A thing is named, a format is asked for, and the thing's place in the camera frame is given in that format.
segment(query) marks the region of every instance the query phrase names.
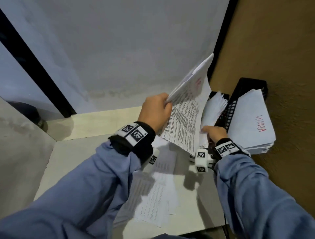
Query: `white desk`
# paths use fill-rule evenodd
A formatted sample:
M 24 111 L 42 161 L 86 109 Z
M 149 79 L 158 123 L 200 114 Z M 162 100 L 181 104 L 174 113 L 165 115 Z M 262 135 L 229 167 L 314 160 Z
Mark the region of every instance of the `white desk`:
M 107 141 L 110 135 L 93 136 L 55 144 L 49 163 L 40 183 L 35 199 L 53 186 L 61 177 L 95 153 L 95 148 Z M 224 225 L 224 215 L 210 171 L 203 180 L 195 173 L 189 162 L 189 154 L 175 145 L 177 151 L 174 182 L 180 207 L 170 215 L 169 223 L 161 228 L 146 222 L 129 221 L 127 225 L 113 230 L 113 238 L 142 239 L 162 233 L 180 235 L 206 228 Z

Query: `paper pile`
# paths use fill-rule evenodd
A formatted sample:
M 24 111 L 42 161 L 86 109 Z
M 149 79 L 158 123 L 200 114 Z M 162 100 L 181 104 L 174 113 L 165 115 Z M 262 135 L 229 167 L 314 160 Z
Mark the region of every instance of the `paper pile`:
M 223 98 L 221 92 L 217 92 L 215 96 L 208 100 L 202 113 L 200 130 L 206 125 L 214 126 L 226 105 L 227 100 Z M 207 133 L 200 132 L 199 146 L 202 148 L 208 147 Z
M 212 59 L 213 54 L 191 71 L 166 100 L 173 103 L 173 109 L 160 135 L 192 155 L 199 146 L 202 111 L 211 93 L 207 71 Z
M 261 90 L 239 97 L 228 135 L 250 154 L 266 153 L 273 146 L 276 135 Z
M 126 203 L 119 210 L 113 227 L 128 220 L 145 221 L 161 227 L 168 221 L 168 215 L 175 214 L 179 206 L 173 172 L 176 152 L 169 149 L 169 143 L 156 136 L 152 145 L 159 149 L 151 172 L 136 171 Z

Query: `hand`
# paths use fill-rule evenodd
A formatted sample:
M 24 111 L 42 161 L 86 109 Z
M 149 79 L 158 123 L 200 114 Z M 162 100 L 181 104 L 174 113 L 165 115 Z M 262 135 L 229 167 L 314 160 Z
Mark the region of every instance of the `hand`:
M 172 103 L 167 103 L 164 106 L 169 95 L 161 93 L 159 95 L 147 97 L 142 105 L 142 109 L 138 121 L 144 122 L 151 126 L 157 133 L 171 116 Z
M 207 132 L 210 139 L 212 139 L 215 144 L 223 138 L 228 138 L 225 128 L 218 126 L 204 126 L 202 128 L 203 132 Z

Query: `brown wall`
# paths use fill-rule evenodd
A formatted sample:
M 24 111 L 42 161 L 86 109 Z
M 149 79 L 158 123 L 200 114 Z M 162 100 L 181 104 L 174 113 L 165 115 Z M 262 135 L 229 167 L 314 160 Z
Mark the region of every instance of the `brown wall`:
M 315 216 L 315 1 L 239 0 L 211 79 L 231 94 L 240 77 L 268 83 L 277 141 L 254 157 Z

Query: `light blue sleeve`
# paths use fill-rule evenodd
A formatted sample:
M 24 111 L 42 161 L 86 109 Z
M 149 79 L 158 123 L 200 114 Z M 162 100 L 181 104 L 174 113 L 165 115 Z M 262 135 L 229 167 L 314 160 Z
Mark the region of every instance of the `light blue sleeve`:
M 27 209 L 0 221 L 0 238 L 111 238 L 113 220 L 128 199 L 132 172 L 140 168 L 103 143 Z
M 231 229 L 240 238 L 315 238 L 315 220 L 243 154 L 215 167 L 215 183 Z

